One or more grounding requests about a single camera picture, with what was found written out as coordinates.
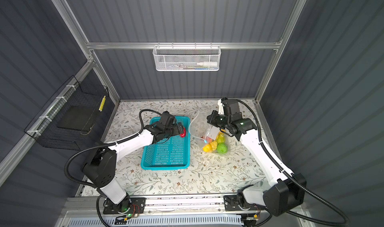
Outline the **red strawberry toy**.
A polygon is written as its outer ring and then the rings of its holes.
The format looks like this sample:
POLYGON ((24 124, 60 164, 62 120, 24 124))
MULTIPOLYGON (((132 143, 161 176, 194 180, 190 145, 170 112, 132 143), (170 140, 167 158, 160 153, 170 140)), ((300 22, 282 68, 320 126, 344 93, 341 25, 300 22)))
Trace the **red strawberry toy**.
POLYGON ((181 138, 184 138, 187 135, 186 128, 183 128, 183 132, 180 134, 181 138))

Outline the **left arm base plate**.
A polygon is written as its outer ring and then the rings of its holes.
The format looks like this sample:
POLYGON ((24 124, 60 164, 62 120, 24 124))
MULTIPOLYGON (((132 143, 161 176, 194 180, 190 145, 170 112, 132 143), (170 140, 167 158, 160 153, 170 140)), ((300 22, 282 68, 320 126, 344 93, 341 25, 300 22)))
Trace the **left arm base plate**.
POLYGON ((110 199, 103 203, 104 215, 133 215, 142 214, 146 206, 146 198, 124 198, 121 203, 114 204, 110 199))

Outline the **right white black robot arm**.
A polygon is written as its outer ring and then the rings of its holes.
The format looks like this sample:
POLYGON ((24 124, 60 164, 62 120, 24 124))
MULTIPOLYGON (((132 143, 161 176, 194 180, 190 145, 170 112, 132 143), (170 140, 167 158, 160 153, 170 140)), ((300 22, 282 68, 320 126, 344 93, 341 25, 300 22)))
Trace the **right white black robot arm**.
POLYGON ((221 115, 213 110, 207 116, 207 122, 217 128, 227 129, 235 136, 256 159, 261 166, 270 188, 259 191, 254 187, 246 187, 241 191, 245 201, 267 207, 274 216, 279 216, 304 202, 305 191, 294 181, 302 186, 307 185, 307 180, 302 174, 294 174, 277 157, 268 145, 259 137, 257 125, 249 118, 243 119, 240 113, 232 116, 221 115))

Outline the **teal plastic basket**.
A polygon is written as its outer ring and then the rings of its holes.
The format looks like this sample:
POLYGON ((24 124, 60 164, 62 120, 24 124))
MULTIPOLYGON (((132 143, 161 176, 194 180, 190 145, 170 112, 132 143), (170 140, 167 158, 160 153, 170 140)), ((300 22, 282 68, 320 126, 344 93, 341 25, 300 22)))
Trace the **teal plastic basket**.
POLYGON ((187 131, 190 118, 164 112, 152 118, 148 125, 142 125, 142 133, 148 130, 153 135, 152 144, 144 147, 141 162, 144 170, 181 170, 190 165, 190 135, 166 137, 165 128, 174 123, 182 123, 187 131))

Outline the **pale yellow pear toy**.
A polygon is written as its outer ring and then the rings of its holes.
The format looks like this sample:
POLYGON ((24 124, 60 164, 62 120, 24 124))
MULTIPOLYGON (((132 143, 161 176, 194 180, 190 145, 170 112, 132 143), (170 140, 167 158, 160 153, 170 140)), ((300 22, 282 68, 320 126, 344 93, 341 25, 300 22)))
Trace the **pale yellow pear toy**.
POLYGON ((211 150, 215 151, 217 149, 218 142, 217 141, 212 141, 212 142, 210 142, 210 146, 211 146, 211 150))

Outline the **yellow lemon toy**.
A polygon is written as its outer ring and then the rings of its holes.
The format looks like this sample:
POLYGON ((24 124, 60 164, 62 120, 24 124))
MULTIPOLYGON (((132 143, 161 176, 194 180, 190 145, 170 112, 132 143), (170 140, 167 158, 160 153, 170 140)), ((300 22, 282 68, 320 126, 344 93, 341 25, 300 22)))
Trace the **yellow lemon toy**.
POLYGON ((211 144, 205 145, 203 147, 203 151, 206 152, 206 153, 211 153, 213 151, 212 145, 211 144))

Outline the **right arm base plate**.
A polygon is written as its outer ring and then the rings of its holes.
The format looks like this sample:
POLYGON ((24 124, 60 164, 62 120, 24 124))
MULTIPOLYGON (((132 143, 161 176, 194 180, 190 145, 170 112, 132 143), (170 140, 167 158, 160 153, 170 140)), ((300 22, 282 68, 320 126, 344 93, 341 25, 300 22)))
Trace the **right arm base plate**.
POLYGON ((263 206, 258 206, 256 204, 249 204, 240 195, 225 195, 223 199, 224 199, 225 210, 227 212, 235 212, 235 211, 260 212, 265 209, 263 206))

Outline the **green apple toy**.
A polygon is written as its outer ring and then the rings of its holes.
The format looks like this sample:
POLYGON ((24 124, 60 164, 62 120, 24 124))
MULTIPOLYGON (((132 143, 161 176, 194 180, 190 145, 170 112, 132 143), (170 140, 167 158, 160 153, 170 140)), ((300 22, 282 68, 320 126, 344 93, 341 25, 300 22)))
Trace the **green apple toy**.
POLYGON ((226 143, 218 143, 217 145, 217 153, 225 154, 228 152, 228 146, 226 143))

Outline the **clear zip top bag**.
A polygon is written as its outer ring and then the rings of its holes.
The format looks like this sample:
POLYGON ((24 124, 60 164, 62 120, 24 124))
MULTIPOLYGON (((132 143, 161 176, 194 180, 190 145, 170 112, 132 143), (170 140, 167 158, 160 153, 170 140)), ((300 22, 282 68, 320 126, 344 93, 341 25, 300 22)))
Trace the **clear zip top bag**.
MULTIPOLYGON (((189 125, 189 134, 196 140, 199 148, 202 151, 205 145, 209 144, 212 141, 216 141, 216 137, 218 133, 224 133, 219 128, 214 127, 211 124, 207 123, 207 116, 210 114, 211 112, 197 111, 197 115, 192 119, 189 125), (210 140, 209 141, 204 140, 204 135, 209 136, 210 140)), ((229 142, 227 141, 227 137, 226 137, 225 143, 228 146, 228 152, 229 152, 230 147, 229 147, 229 142)), ((219 154, 217 153, 217 150, 212 151, 211 153, 219 154)))

